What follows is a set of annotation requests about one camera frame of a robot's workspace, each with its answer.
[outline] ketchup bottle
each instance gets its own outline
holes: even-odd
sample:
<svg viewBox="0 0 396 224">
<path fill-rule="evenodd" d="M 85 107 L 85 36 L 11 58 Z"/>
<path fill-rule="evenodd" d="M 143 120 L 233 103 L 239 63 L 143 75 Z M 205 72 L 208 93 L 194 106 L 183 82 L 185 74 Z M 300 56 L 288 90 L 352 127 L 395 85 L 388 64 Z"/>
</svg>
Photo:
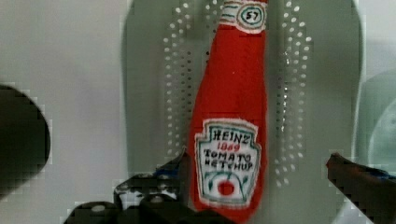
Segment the ketchup bottle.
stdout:
<svg viewBox="0 0 396 224">
<path fill-rule="evenodd" d="M 266 1 L 224 2 L 190 127 L 192 202 L 237 223 L 264 188 L 266 9 Z"/>
</svg>

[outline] white label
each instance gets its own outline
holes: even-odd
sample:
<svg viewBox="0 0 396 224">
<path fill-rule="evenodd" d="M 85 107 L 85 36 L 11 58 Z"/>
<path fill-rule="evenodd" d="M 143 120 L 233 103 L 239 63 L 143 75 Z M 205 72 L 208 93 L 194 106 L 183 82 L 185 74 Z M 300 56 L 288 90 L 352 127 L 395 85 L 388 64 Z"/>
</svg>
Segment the white label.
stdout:
<svg viewBox="0 0 396 224">
<path fill-rule="evenodd" d="M 235 26 L 248 34 L 259 34 L 265 30 L 267 4 L 255 1 L 226 0 L 220 24 Z"/>
<path fill-rule="evenodd" d="M 198 190 L 202 203 L 249 206 L 260 169 L 258 127 L 242 119 L 206 119 L 195 135 Z"/>
</svg>

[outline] perforated panel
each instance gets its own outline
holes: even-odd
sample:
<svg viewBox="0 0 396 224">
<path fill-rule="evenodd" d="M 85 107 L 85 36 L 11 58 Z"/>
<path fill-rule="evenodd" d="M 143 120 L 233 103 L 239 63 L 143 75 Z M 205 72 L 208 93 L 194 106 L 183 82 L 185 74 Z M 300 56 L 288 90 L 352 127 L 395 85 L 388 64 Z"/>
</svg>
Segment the perforated panel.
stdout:
<svg viewBox="0 0 396 224">
<path fill-rule="evenodd" d="M 171 159 L 187 146 L 191 111 L 218 27 L 222 2 L 180 1 L 174 9 L 164 44 L 165 155 Z M 196 36 L 202 36 L 200 46 Z"/>
<path fill-rule="evenodd" d="M 163 39 L 165 75 L 165 155 L 174 158 L 187 145 L 195 94 L 205 71 L 210 46 L 218 27 L 223 1 L 181 1 Z M 298 1 L 284 2 L 277 89 L 276 130 L 280 148 L 274 161 L 276 184 L 288 185 L 288 172 L 294 172 L 304 157 L 305 88 L 313 40 L 306 36 L 299 20 Z M 201 45 L 197 48 L 196 37 Z"/>
<path fill-rule="evenodd" d="M 305 152 L 306 78 L 313 50 L 313 40 L 306 36 L 306 24 L 299 20 L 298 1 L 283 2 L 280 36 L 278 93 L 276 101 L 276 137 L 279 149 L 274 161 L 276 185 L 288 185 L 288 173 L 298 169 Z"/>
</svg>

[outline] hole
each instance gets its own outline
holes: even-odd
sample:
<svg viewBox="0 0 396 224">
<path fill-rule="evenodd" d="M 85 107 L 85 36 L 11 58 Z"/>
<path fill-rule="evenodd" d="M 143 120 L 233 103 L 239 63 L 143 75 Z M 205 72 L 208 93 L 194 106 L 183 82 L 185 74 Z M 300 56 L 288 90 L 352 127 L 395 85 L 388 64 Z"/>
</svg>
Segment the hole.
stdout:
<svg viewBox="0 0 396 224">
<path fill-rule="evenodd" d="M 93 212 L 102 212 L 102 211 L 105 211 L 105 206 L 104 205 L 96 205 L 96 206 L 94 206 L 93 208 L 91 208 L 91 210 L 93 211 Z"/>
</svg>

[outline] white surface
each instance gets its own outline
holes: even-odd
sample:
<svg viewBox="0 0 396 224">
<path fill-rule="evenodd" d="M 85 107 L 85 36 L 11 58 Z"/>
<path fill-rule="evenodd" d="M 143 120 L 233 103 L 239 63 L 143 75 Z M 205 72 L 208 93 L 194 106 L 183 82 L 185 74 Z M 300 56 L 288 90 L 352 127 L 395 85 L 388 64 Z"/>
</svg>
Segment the white surface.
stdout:
<svg viewBox="0 0 396 224">
<path fill-rule="evenodd" d="M 0 81 L 36 97 L 51 134 L 47 165 L 0 202 L 1 223 L 63 223 L 80 202 L 112 202 L 127 178 L 126 10 L 125 1 L 0 1 Z"/>
</svg>

